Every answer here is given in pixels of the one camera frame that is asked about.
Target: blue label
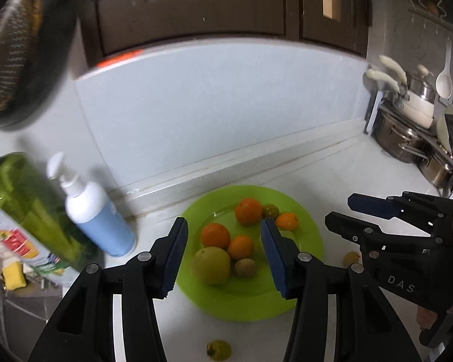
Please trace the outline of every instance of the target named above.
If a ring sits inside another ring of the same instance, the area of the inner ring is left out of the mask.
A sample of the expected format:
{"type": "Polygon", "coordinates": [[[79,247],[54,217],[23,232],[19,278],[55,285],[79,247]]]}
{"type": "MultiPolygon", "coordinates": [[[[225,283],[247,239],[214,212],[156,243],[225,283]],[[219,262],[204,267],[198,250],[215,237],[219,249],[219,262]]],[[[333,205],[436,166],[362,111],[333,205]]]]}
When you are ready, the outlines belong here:
{"type": "Polygon", "coordinates": [[[114,257],[124,256],[135,244],[131,228],[110,200],[93,219],[77,226],[105,253],[114,257]]]}

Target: white pot handle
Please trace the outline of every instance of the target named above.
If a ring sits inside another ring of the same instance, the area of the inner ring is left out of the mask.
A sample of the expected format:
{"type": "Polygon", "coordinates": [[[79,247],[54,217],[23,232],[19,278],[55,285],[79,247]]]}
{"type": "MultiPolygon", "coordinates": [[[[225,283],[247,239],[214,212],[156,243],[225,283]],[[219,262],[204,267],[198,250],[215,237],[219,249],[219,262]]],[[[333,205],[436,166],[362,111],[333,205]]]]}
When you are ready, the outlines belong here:
{"type": "Polygon", "coordinates": [[[366,76],[372,80],[376,80],[377,82],[384,81],[394,90],[395,93],[400,92],[400,86],[397,81],[395,81],[395,79],[387,73],[377,71],[375,69],[368,69],[366,71],[366,76]]]}
{"type": "Polygon", "coordinates": [[[386,68],[391,69],[392,71],[396,72],[396,74],[400,77],[401,83],[406,84],[408,82],[406,78],[406,72],[404,69],[399,65],[396,61],[394,61],[391,57],[385,56],[380,54],[378,59],[381,64],[383,64],[386,68]]]}

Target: fallen fruit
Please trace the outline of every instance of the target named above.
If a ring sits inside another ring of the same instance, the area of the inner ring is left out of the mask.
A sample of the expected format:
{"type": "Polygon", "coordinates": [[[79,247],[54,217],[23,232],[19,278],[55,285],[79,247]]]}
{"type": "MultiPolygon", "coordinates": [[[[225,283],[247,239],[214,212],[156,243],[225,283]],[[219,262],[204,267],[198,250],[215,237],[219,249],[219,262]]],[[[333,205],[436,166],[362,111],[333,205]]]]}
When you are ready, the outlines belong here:
{"type": "Polygon", "coordinates": [[[201,243],[205,246],[226,249],[230,244],[230,232],[222,224],[207,224],[201,231],[201,243]]]}
{"type": "Polygon", "coordinates": [[[232,239],[226,251],[233,260],[246,259],[254,251],[254,242],[248,236],[238,236],[232,239]]]}
{"type": "Polygon", "coordinates": [[[239,278],[253,278],[257,273],[257,265],[252,259],[241,259],[235,263],[233,271],[239,278]]]}
{"type": "Polygon", "coordinates": [[[275,219],[275,226],[281,227],[289,231],[295,231],[298,227],[297,215],[293,212],[284,212],[275,219]]]}
{"type": "Polygon", "coordinates": [[[277,219],[280,215],[280,211],[275,204],[265,204],[262,206],[262,218],[273,218],[277,219]]]}
{"type": "Polygon", "coordinates": [[[255,199],[243,199],[235,207],[235,217],[242,226],[252,226],[262,218],[262,204],[255,199]]]}
{"type": "Polygon", "coordinates": [[[225,340],[214,340],[206,346],[206,354],[211,360],[227,360],[231,355],[231,346],[225,340]]]}
{"type": "Polygon", "coordinates": [[[345,268],[356,262],[359,262],[359,253],[355,251],[348,252],[342,259],[345,268]]]}
{"type": "Polygon", "coordinates": [[[193,256],[191,268],[202,283],[214,286],[230,279],[230,256],[216,246],[200,249],[193,256]]]}

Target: small green fruit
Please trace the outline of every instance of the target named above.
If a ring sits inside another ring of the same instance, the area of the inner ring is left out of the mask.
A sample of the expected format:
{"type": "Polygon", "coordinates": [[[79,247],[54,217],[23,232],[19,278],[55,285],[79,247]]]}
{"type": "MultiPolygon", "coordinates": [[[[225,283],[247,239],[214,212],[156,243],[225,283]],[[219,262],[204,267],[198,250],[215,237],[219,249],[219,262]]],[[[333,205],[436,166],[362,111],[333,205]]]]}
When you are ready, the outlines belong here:
{"type": "Polygon", "coordinates": [[[208,343],[206,354],[211,360],[227,360],[231,355],[231,346],[225,340],[214,340],[208,343]]]}
{"type": "Polygon", "coordinates": [[[280,211],[275,204],[265,204],[262,206],[262,218],[273,218],[277,219],[280,215],[280,211]]]}
{"type": "Polygon", "coordinates": [[[230,256],[223,249],[209,246],[196,252],[191,268],[200,282],[211,286],[222,284],[230,279],[230,256]]]}

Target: person's hand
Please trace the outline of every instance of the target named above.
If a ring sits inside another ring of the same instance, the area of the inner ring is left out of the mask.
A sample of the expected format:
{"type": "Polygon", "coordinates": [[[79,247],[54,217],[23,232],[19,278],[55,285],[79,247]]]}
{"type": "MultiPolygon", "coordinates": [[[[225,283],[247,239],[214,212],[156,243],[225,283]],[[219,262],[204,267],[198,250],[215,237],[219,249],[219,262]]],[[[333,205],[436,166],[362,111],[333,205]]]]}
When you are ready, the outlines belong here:
{"type": "MultiPolygon", "coordinates": [[[[447,313],[453,314],[453,306],[447,310],[447,313]]],[[[421,329],[430,329],[431,326],[435,324],[437,318],[438,313],[418,306],[418,312],[416,313],[416,322],[419,324],[421,329]]]]}

